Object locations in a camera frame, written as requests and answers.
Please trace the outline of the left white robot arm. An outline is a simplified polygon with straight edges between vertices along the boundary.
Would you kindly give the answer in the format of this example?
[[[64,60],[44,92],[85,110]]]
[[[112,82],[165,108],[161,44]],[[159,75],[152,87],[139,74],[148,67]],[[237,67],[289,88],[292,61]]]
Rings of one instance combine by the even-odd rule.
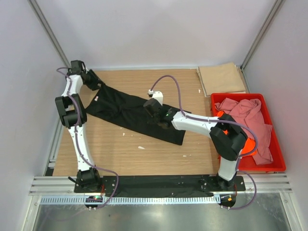
[[[70,180],[75,183],[76,192],[95,193],[101,189],[102,180],[90,154],[86,136],[87,113],[79,95],[89,70],[60,67],[57,72],[65,76],[66,86],[63,94],[55,98],[55,105],[62,125],[72,138],[77,157],[77,176]]]

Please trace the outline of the black t-shirt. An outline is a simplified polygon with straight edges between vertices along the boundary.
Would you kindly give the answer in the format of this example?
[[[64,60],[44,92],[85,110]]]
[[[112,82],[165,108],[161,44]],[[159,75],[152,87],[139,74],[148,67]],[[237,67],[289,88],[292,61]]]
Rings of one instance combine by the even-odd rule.
[[[185,131],[163,129],[151,120],[143,105],[145,99],[101,85],[86,108],[87,114],[134,132],[182,145]]]

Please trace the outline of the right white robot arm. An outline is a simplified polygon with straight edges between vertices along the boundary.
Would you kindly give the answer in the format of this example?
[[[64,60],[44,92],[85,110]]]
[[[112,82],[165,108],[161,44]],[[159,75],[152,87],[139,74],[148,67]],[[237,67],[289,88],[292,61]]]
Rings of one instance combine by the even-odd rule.
[[[235,124],[234,119],[223,114],[222,117],[205,117],[161,106],[144,106],[150,118],[164,129],[190,131],[205,135],[212,140],[220,156],[220,166],[217,173],[217,185],[227,191],[234,186],[237,164],[245,146],[247,135]]]

